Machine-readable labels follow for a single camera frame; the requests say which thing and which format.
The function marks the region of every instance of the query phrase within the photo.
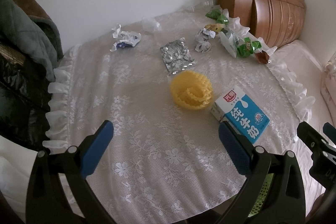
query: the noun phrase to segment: crumpled paper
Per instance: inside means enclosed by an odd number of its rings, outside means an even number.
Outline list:
[[[211,48],[209,39],[214,38],[215,35],[214,31],[207,30],[206,28],[200,29],[195,36],[197,42],[195,50],[197,52],[208,52]]]
[[[113,38],[118,39],[118,41],[113,44],[112,49],[110,49],[111,52],[116,51],[118,48],[134,47],[141,40],[140,33],[126,32],[120,30],[121,30],[120,24],[116,24],[112,28],[112,36]]]

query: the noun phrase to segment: yellow plastic basket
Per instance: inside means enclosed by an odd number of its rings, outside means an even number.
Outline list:
[[[205,108],[212,98],[209,79],[192,70],[176,75],[170,84],[170,91],[177,105],[191,110]]]

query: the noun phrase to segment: red logo on carton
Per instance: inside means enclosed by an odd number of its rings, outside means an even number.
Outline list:
[[[236,93],[231,90],[228,94],[226,94],[224,97],[225,101],[232,102],[236,98]]]

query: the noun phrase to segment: blue gripper pad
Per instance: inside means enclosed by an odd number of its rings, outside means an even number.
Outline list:
[[[336,144],[336,129],[328,122],[323,125],[323,133]]]
[[[244,176],[249,175],[251,173],[251,157],[238,141],[235,136],[236,133],[233,133],[224,122],[221,122],[218,135],[238,173]]]
[[[107,146],[112,140],[112,122],[104,121],[94,135],[86,138],[92,138],[92,142],[82,155],[80,173],[83,179],[85,179],[88,175],[93,174]]]

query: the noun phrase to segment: pink pillow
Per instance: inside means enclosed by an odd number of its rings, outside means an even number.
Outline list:
[[[322,76],[321,94],[336,124],[336,61],[329,61]]]

